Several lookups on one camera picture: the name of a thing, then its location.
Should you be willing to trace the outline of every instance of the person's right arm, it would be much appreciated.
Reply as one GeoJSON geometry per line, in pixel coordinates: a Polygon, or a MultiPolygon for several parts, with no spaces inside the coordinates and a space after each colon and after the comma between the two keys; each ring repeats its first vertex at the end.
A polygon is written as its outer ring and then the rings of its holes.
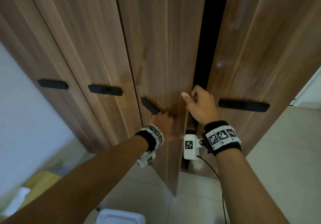
{"type": "MultiPolygon", "coordinates": [[[[197,85],[191,96],[185,92],[182,96],[192,116],[204,126],[219,120],[214,97],[206,90],[197,85]]],[[[289,223],[240,150],[224,150],[216,160],[231,223],[289,223]]]]}

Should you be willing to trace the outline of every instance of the person's right hand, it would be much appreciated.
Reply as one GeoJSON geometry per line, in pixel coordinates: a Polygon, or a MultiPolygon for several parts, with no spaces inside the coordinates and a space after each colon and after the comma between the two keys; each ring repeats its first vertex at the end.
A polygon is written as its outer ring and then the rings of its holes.
{"type": "Polygon", "coordinates": [[[187,104],[186,108],[192,116],[204,126],[219,120],[214,97],[200,86],[196,85],[194,87],[191,96],[186,92],[182,92],[182,97],[187,104]]]}

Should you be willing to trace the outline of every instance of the yellow object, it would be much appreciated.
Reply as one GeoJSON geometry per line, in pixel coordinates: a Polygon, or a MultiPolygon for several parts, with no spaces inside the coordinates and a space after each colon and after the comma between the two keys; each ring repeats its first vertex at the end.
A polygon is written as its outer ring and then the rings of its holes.
{"type": "Polygon", "coordinates": [[[31,201],[36,199],[38,196],[43,194],[47,189],[54,185],[61,177],[48,172],[41,171],[32,176],[25,184],[24,187],[30,188],[31,191],[27,195],[26,199],[22,203],[19,209],[29,204],[31,201]]]}

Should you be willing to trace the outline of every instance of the wristband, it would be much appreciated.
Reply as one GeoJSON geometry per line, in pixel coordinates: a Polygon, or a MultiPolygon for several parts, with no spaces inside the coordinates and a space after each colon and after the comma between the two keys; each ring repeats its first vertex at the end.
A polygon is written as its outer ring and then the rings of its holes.
{"type": "Polygon", "coordinates": [[[152,152],[153,150],[160,147],[164,142],[163,133],[154,124],[146,125],[135,135],[142,136],[147,141],[147,152],[152,152]]]}
{"type": "Polygon", "coordinates": [[[209,153],[216,156],[226,149],[236,148],[241,150],[241,140],[237,137],[234,128],[229,126],[226,121],[220,120],[208,123],[204,129],[203,143],[209,153]]]}

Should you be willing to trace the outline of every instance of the wooden cabinet door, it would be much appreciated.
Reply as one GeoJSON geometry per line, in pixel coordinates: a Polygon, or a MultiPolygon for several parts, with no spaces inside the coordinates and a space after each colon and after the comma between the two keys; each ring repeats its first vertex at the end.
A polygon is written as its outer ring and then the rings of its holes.
{"type": "MultiPolygon", "coordinates": [[[[204,0],[118,0],[142,123],[152,114],[141,96],[176,118],[173,133],[184,134],[192,89],[204,0]]],[[[152,166],[175,195],[182,140],[165,142],[152,166]]]]}
{"type": "Polygon", "coordinates": [[[34,0],[111,145],[142,128],[116,0],[34,0]],[[88,85],[120,87],[122,96],[88,85]]]}
{"type": "MultiPolygon", "coordinates": [[[[219,108],[247,155],[321,65],[321,0],[227,0],[207,90],[267,102],[267,112],[219,108]]],[[[215,157],[201,154],[212,166],[215,157]]],[[[214,173],[203,162],[188,171],[214,173]]]]}
{"type": "Polygon", "coordinates": [[[0,0],[0,39],[88,151],[110,147],[33,0],[0,0]],[[43,88],[38,79],[64,81],[69,89],[43,88]]]}

